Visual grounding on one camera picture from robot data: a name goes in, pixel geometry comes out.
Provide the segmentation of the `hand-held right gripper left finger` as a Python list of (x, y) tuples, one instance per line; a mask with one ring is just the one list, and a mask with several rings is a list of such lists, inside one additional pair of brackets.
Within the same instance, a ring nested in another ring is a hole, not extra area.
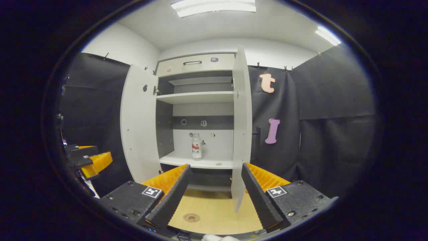
[(128, 181), (98, 200), (118, 218), (149, 230), (165, 229), (185, 194), (192, 174), (188, 164), (143, 183)]

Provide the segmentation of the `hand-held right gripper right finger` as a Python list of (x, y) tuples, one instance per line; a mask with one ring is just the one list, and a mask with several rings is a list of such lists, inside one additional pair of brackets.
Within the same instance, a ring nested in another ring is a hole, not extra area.
[(290, 182), (250, 163), (243, 164), (241, 176), (267, 232), (299, 225), (327, 211), (338, 200), (303, 180)]

